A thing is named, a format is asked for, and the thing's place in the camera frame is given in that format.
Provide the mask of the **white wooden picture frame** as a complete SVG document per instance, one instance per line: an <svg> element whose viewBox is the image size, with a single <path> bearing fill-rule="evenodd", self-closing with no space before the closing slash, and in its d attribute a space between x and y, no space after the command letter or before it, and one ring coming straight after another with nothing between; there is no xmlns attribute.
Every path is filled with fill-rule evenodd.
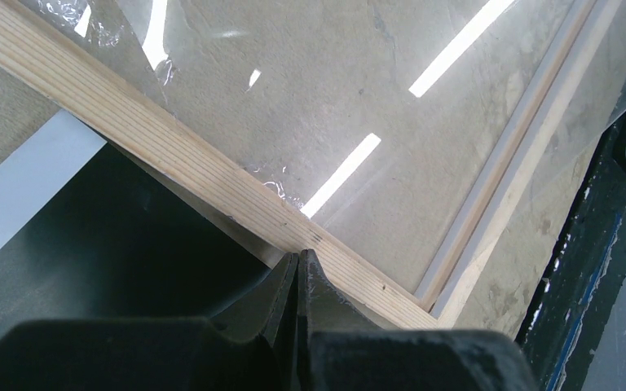
<svg viewBox="0 0 626 391"><path fill-rule="evenodd" d="M436 302L427 275L410 293L267 190L184 123L17 1L0 1L0 68L269 244L313 248L329 280L397 327L452 327L505 230L545 146L619 9L579 1L520 100L439 250L457 261Z"/></svg>

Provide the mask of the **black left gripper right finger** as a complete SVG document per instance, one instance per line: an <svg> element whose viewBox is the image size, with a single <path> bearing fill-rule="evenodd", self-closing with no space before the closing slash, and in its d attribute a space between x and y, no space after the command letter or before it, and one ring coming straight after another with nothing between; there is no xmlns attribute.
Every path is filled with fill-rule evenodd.
<svg viewBox="0 0 626 391"><path fill-rule="evenodd" d="M520 348L487 330L386 330L333 286L312 249L298 256L303 390L534 390Z"/></svg>

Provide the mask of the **clear acrylic sheet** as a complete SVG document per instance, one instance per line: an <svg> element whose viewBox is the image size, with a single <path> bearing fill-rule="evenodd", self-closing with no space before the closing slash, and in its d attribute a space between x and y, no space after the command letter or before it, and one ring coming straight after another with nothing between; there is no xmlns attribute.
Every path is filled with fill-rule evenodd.
<svg viewBox="0 0 626 391"><path fill-rule="evenodd" d="M29 1L420 294L578 1Z"/></svg>

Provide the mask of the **large printed photo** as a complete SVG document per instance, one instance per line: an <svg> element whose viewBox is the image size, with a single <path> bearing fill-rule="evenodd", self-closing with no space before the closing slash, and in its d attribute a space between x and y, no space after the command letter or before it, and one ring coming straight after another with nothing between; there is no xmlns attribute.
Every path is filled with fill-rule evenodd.
<svg viewBox="0 0 626 391"><path fill-rule="evenodd" d="M210 316L268 272L66 111L0 164L0 339L29 320Z"/></svg>

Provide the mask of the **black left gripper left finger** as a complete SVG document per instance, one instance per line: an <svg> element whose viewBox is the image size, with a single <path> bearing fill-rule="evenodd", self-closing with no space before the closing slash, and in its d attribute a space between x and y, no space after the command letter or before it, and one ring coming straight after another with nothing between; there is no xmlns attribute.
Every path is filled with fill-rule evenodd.
<svg viewBox="0 0 626 391"><path fill-rule="evenodd" d="M0 340L0 390L283 390L298 256L216 319L35 320Z"/></svg>

